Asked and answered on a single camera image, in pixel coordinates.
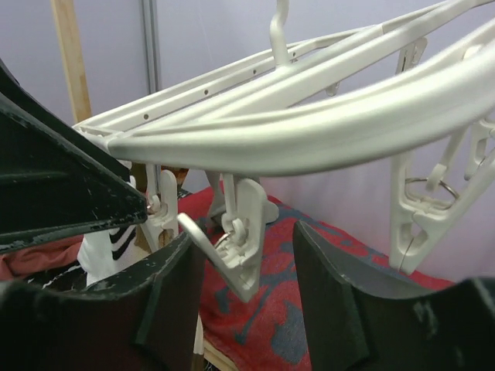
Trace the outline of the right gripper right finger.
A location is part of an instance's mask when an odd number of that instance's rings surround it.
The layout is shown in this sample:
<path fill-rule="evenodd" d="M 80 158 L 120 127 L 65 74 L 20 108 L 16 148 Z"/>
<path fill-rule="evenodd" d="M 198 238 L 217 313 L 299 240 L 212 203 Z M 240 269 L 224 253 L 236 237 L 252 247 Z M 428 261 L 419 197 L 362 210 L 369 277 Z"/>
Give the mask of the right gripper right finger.
<path fill-rule="evenodd" d="M 314 370 L 492 370 L 494 280 L 432 290 L 297 222 L 293 250 Z"/>

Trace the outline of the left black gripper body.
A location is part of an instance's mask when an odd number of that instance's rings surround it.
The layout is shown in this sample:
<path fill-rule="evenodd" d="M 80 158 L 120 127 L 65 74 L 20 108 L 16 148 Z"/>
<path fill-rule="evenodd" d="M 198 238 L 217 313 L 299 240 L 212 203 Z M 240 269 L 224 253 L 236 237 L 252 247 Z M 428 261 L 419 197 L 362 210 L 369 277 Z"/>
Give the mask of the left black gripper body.
<path fill-rule="evenodd" d="M 1 252 L 147 220 L 130 172 L 1 65 Z"/>

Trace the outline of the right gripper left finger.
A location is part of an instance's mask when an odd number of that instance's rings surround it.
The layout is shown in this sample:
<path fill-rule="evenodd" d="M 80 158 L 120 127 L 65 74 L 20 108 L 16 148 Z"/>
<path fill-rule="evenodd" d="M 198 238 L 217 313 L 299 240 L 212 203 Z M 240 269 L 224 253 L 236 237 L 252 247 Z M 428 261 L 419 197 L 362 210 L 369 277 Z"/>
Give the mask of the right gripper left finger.
<path fill-rule="evenodd" d="M 82 291 L 1 285 L 3 370 L 188 370 L 204 257 L 181 234 Z"/>

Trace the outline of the white plastic clip hanger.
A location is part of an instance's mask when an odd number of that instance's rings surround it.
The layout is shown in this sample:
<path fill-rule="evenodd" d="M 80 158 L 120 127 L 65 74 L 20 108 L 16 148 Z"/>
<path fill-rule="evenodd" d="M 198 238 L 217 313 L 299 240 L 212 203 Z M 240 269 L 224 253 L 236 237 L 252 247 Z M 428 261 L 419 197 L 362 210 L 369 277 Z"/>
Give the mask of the white plastic clip hanger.
<path fill-rule="evenodd" d="M 76 129 L 120 160 L 240 175 L 324 172 L 386 158 L 467 127 L 494 107 L 494 23 L 423 63 L 357 90 L 311 97 L 482 6 L 444 1 L 331 35 L 306 56 L 272 47 L 82 121 Z"/>

